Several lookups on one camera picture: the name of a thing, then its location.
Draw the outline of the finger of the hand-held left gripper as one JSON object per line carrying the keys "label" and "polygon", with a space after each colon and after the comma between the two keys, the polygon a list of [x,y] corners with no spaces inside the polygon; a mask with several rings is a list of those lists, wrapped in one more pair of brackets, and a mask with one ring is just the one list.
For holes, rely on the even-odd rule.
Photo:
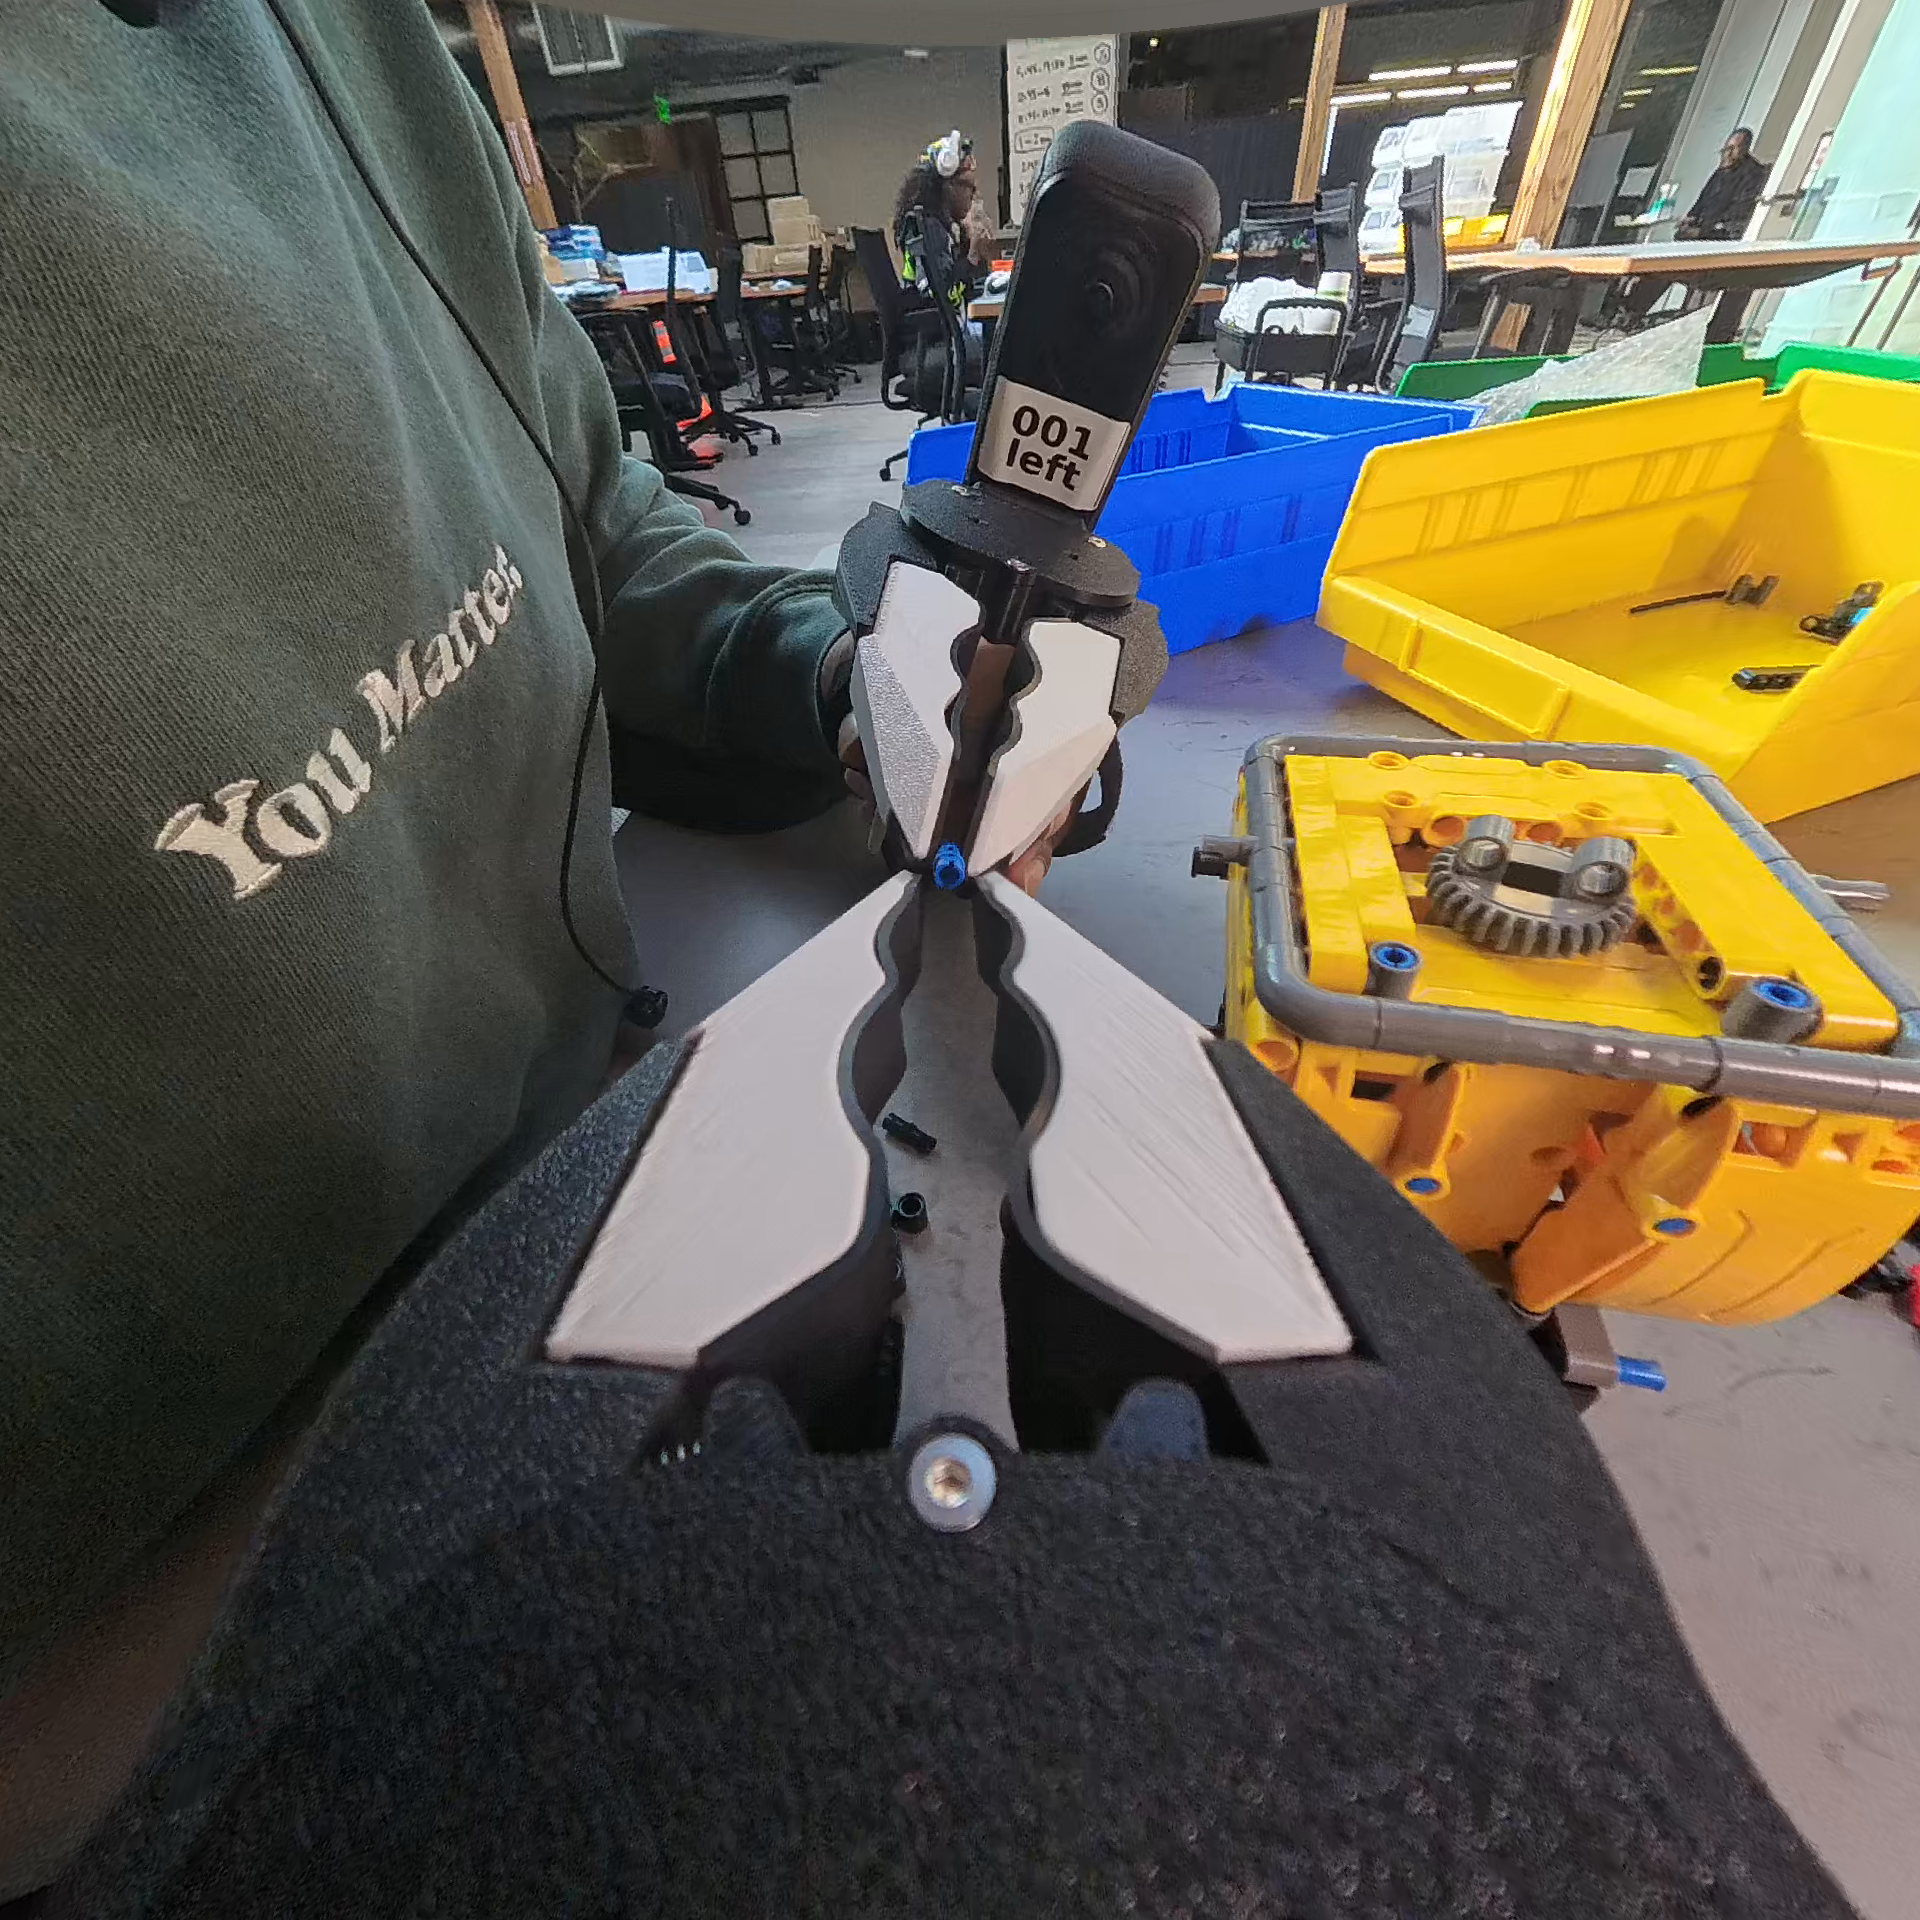
{"label": "finger of the hand-held left gripper", "polygon": [[1077,808],[1116,742],[1119,638],[1079,619],[1037,618],[1014,649],[1023,672],[990,733],[967,874],[1003,869]]}
{"label": "finger of the hand-held left gripper", "polygon": [[942,842],[970,853],[959,758],[980,605],[955,581],[886,560],[870,627],[855,643],[851,704],[879,842],[927,874]]}

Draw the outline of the black utility cart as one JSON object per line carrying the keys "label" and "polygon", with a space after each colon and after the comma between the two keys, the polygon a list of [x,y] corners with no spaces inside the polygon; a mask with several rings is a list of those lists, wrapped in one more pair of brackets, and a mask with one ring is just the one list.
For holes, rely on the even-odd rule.
{"label": "black utility cart", "polygon": [[1350,272],[1322,272],[1315,289],[1294,280],[1236,281],[1213,325],[1213,395],[1255,382],[1331,392],[1354,322]]}

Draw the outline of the white wall chart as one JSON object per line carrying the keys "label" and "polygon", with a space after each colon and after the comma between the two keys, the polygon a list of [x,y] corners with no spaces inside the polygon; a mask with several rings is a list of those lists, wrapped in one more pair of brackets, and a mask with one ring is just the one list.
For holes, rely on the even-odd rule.
{"label": "white wall chart", "polygon": [[1007,40],[1002,74],[1007,153],[1037,158],[1077,121],[1116,126],[1119,56],[1119,35]]}

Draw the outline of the person's left forearm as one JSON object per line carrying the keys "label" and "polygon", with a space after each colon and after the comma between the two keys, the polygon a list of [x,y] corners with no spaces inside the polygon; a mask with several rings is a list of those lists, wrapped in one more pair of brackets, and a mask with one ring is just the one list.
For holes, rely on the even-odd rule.
{"label": "person's left forearm", "polygon": [[819,570],[747,560],[620,436],[607,378],[556,304],[540,387],[591,544],[615,804],[775,833],[851,801],[853,635]]}

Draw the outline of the blue storage bin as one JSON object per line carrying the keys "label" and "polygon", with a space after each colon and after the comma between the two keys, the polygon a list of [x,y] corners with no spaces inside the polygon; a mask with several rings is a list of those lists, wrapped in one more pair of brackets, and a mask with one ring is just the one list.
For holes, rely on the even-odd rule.
{"label": "blue storage bin", "polygon": [[1139,568],[1172,657],[1309,619],[1364,459],[1476,417],[1339,392],[1165,392],[1143,406],[1094,530]]}

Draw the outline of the yellow lego robot model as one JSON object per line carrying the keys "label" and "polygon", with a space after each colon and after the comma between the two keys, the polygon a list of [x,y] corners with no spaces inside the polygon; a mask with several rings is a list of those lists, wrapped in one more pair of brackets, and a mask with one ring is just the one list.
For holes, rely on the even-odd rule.
{"label": "yellow lego robot model", "polygon": [[[1541,872],[1508,867],[1514,822],[1471,819],[1423,876],[1427,947],[1376,944],[1359,992],[1412,998],[1445,930],[1482,948],[1612,948],[1634,848],[1598,836]],[[1260,1004],[1240,947],[1234,827],[1191,858],[1229,886],[1221,1034],[1246,1046],[1395,1193],[1495,1283],[1580,1392],[1658,1386],[1599,1355],[1599,1310],[1712,1328],[1826,1304],[1916,1222],[1914,1121],[1774,1106],[1523,1065],[1422,1060],[1307,1042]],[[1807,1044],[1816,998],[1743,986],[1707,1036]]]}

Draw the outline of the clear plastic bag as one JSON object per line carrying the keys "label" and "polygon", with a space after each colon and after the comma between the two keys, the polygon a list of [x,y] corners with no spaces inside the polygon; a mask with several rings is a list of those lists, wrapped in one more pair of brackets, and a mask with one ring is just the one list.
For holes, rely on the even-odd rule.
{"label": "clear plastic bag", "polygon": [[1692,394],[1707,346],[1712,312],[1699,312],[1604,342],[1594,352],[1550,360],[1533,372],[1476,398],[1476,426],[1510,426],[1538,411]]}

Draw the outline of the black mesh office chair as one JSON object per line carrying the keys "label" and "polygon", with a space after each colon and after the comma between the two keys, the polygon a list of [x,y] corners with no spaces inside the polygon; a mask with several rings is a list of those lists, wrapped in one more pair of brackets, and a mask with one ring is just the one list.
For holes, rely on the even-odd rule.
{"label": "black mesh office chair", "polygon": [[1322,268],[1350,280],[1333,370],[1322,374],[1324,392],[1391,394],[1405,372],[1434,360],[1448,302],[1445,187],[1443,156],[1402,174],[1402,292],[1395,304],[1364,298],[1358,185],[1317,193],[1312,212]]}

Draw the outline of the wooden pillar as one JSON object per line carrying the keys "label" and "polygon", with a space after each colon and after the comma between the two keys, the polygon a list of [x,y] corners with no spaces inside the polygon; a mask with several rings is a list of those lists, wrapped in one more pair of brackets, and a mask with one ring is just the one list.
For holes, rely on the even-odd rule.
{"label": "wooden pillar", "polygon": [[1565,2],[1504,242],[1550,250],[1570,206],[1631,2]]}

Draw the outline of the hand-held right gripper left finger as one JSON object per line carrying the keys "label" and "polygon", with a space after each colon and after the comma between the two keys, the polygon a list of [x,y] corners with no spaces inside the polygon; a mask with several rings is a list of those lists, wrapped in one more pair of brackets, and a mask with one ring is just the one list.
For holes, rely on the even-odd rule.
{"label": "hand-held right gripper left finger", "polygon": [[664,1377],[687,1412],[762,1381],[816,1449],[882,1444],[903,1281],[875,1129],[920,926],[920,881],[894,876],[690,1034],[548,1360]]}

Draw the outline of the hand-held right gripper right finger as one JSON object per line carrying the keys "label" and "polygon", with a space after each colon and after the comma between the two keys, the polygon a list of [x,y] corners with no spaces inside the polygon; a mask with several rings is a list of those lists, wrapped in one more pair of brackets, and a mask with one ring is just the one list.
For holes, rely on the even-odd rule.
{"label": "hand-held right gripper right finger", "polygon": [[1355,1355],[1213,1041],[1007,878],[974,893],[992,1082],[1014,1118],[998,1297],[1014,1437],[1094,1452],[1146,1386],[1260,1453],[1238,1374]]}

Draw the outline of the yellow storage bin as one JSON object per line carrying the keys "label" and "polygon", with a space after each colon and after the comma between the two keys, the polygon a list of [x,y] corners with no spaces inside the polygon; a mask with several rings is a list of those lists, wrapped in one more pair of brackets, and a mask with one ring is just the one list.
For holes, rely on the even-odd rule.
{"label": "yellow storage bin", "polygon": [[[1627,616],[1743,572],[1781,577],[1763,609]],[[1810,370],[1374,451],[1317,625],[1455,737],[1672,750],[1771,826],[1916,778],[1916,572],[1916,384]],[[1798,630],[1870,581],[1844,643]]]}

